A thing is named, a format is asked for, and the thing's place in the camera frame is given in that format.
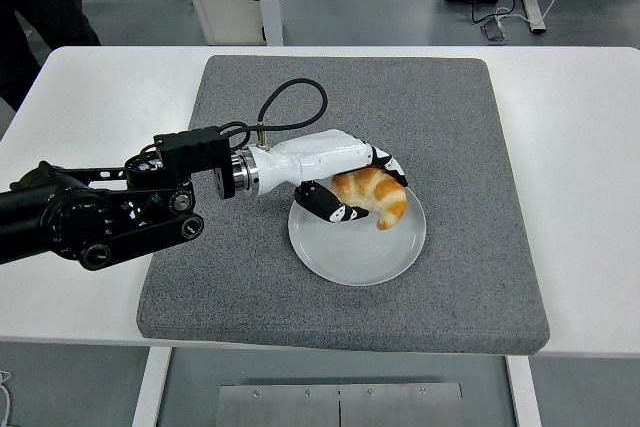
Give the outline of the white and black hand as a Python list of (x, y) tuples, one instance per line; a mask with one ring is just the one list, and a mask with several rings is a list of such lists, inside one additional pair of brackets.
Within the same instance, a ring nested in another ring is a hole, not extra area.
[(389, 153), (343, 131), (332, 129), (281, 142), (271, 148), (241, 151), (246, 190), (265, 195), (289, 183), (294, 200), (331, 223), (359, 220), (373, 213), (377, 228), (388, 230), (408, 207), (407, 180)]

